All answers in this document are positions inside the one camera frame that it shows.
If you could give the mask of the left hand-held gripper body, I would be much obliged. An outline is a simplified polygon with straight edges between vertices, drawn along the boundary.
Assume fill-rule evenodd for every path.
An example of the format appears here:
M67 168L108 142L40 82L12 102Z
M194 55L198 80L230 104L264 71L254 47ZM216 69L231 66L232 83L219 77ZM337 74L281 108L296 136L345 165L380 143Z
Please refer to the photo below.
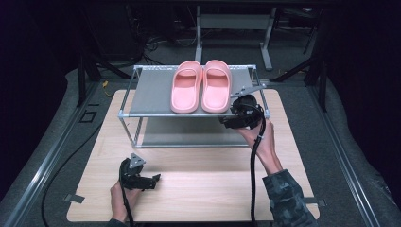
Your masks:
M145 163L146 161L135 153L121 163L119 181L125 188L129 190L148 188L148 180L140 175Z

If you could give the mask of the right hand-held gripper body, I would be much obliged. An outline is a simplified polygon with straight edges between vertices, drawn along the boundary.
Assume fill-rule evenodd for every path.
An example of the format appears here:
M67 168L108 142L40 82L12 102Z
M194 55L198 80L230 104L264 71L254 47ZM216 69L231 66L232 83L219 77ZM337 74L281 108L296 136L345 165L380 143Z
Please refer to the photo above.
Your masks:
M263 90L265 87L265 84L254 87L243 87L240 91L232 95L232 97L236 97L236 100L230 110L236 116L236 119L230 122L237 124L237 128L232 129L254 129L258 125L258 122L264 116L264 110L257 103L253 92Z

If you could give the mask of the pink slipper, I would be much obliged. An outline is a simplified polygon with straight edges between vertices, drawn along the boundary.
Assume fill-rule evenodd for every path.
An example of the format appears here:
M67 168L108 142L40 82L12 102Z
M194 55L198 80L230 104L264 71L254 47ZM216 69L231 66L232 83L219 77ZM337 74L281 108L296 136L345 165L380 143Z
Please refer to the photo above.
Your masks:
M170 109L177 114L190 114L197 110L202 81L202 67L197 61L179 65L172 80Z
M201 106L211 114L225 113L230 106L232 73L228 65L219 60L207 62L203 68Z

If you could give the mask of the grey metal shoe rack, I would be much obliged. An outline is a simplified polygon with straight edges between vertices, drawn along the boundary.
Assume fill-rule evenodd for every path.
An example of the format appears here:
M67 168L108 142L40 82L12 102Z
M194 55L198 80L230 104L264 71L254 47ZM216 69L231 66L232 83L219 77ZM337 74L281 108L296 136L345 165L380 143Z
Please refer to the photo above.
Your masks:
M243 147L245 143L242 139L232 132L232 128L226 128L225 122L220 123L218 117L234 115L230 108L236 100L236 97L232 97L236 92L243 87L264 84L259 80L256 68L253 65L229 67L232 90L230 106L225 113L208 113L202 108L203 81L197 110L193 113L172 112L171 87L177 69L176 65L139 65L134 68L134 75L138 78L136 88L126 91L132 98L123 99L118 113L131 144L135 148ZM270 116L263 90L253 92L264 110L261 119Z

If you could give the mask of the person's left hand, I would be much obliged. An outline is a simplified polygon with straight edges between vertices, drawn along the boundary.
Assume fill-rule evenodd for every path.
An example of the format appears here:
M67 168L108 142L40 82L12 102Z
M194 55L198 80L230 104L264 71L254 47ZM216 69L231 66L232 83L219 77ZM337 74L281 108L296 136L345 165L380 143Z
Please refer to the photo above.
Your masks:
M112 218L120 222L125 222L128 219L128 212L124 205L123 191L120 182L116 182L114 186L111 187L111 206L112 206ZM129 203L130 210L132 211L136 201L141 193L139 189L125 189L126 199Z

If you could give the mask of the person's right hand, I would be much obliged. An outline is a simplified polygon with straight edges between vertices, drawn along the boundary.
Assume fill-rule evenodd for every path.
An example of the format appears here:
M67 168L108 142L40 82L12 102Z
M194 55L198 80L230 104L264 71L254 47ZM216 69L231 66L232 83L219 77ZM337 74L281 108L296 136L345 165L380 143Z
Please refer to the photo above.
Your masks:
M235 131L238 132L245 139L248 146L252 148L257 136L259 135L261 127L262 124L259 124L251 130L242 128L236 129ZM256 150L256 156L268 175L275 174L283 169L275 151L273 124L268 119L266 120L266 128L262 134L262 139Z

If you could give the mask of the black metal stand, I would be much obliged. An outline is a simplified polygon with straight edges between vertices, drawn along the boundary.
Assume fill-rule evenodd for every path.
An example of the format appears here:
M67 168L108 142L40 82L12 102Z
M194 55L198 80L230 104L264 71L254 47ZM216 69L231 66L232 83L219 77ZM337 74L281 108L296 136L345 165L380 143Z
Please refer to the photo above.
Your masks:
M304 84L306 87L318 85L318 90L315 92L315 94L317 95L319 106L325 112L327 75L324 55L327 47L326 38L330 32L330 22L327 17L326 9L322 9L320 12L319 25L320 30L315 38L315 43L310 53L310 57L297 66L287 70L283 75L271 79L270 82L283 82L297 74L299 71L307 68L308 71L306 72L306 76L304 78Z
M129 79L131 76L116 66L102 58L99 54L96 54L90 44L89 37L84 35L83 25L76 21L75 24L77 48L78 48L78 104L80 107L87 99L86 95L86 77L89 77L92 81L100 81L101 74L98 70L98 66L103 66L110 70L115 75L122 79Z

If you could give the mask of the yellow tag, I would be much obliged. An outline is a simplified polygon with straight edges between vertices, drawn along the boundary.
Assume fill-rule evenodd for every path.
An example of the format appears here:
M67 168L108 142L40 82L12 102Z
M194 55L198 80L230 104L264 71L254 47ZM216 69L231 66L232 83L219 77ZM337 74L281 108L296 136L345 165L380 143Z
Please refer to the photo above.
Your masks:
M110 94L108 91L107 91L107 86L108 86L108 84L109 84L109 81L107 81L107 80L104 80L103 81L103 83L102 83L102 88L103 88L103 92L104 92L104 94L107 96L107 97L113 97L113 95L112 94Z

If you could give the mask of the metal floor rail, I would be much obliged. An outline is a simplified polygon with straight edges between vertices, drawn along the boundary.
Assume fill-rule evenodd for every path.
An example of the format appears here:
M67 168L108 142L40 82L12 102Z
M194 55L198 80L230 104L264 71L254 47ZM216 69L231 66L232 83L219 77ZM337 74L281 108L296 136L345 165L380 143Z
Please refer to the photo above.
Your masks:
M329 134L330 140L334 146L334 153L336 159L340 165L341 172L347 182L347 185L351 191L354 201L357 205L357 209L365 223L366 227L381 227L377 219L375 211L370 204L365 190L363 189L359 177L351 165L351 162L345 152L345 149L340 141L337 131L329 117L328 112L323 110L322 104L319 101L318 89L315 87L307 88L310 95L313 97L315 106L318 109L319 115L323 121L327 133Z
M67 89L64 100L27 164L0 202L0 227L72 227L67 212L103 121L106 99L91 83L78 107L77 92Z

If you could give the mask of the grey metal desk frame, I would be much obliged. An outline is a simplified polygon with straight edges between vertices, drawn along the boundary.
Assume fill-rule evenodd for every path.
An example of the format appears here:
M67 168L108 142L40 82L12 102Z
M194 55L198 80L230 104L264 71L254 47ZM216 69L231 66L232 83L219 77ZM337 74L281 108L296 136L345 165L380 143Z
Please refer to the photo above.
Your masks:
M245 29L245 30L264 30L264 41L260 43L262 59L267 71L273 69L268 46L270 35L273 29L277 8L272 8L268 15L255 14L206 14L201 12L201 6L197 6L196 16L196 52L195 60L201 62L202 40L201 32L204 29Z

